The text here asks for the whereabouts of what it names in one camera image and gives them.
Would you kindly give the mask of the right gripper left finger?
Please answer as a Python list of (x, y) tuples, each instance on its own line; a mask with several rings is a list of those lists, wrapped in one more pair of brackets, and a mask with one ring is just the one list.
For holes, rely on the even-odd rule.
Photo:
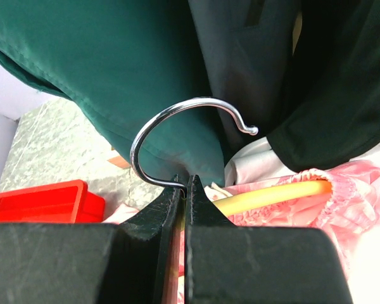
[(0, 303), (176, 303), (183, 197), (127, 220), (0, 223)]

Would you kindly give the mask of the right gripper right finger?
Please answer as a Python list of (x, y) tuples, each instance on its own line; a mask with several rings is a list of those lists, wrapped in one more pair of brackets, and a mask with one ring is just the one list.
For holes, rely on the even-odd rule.
[(319, 229), (242, 227), (187, 184), (186, 303), (351, 303), (330, 238)]

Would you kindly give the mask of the yellow clothes hanger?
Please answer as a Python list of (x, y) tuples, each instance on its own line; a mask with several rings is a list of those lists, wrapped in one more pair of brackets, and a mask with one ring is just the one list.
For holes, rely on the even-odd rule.
[[(151, 118), (137, 133), (130, 148), (130, 163), (135, 174), (143, 181), (161, 187), (174, 187), (180, 191), (181, 196), (186, 199), (187, 187), (180, 182), (170, 182), (157, 179), (148, 175), (139, 163), (139, 151), (142, 143), (149, 133), (161, 122), (180, 112), (199, 108), (202, 106), (212, 106), (226, 111), (233, 118), (236, 127), (244, 134), (255, 136), (259, 129), (256, 126), (247, 126), (238, 110), (226, 101), (217, 98), (193, 98), (181, 101), (162, 110)], [(283, 201), (297, 198), (327, 194), (332, 190), (332, 185), (326, 180), (310, 180), (291, 184), (273, 186), (256, 191), (238, 194), (229, 198), (219, 199), (213, 204), (224, 214), (234, 215), (248, 210), (270, 206)]]

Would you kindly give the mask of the pink patterned shorts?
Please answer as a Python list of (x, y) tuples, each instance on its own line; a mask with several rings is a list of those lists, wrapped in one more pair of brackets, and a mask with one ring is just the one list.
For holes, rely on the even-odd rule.
[(221, 188), (205, 186), (203, 194), (213, 203), (242, 193), (283, 184), (325, 180), (327, 194), (283, 201), (270, 206), (224, 215), (237, 226), (314, 228), (331, 239), (348, 279), (354, 303), (380, 303), (377, 277), (367, 274), (371, 262), (357, 261), (363, 236), (379, 222), (374, 183), (380, 168), (369, 161), (351, 161), (328, 171), (311, 168), (294, 175)]

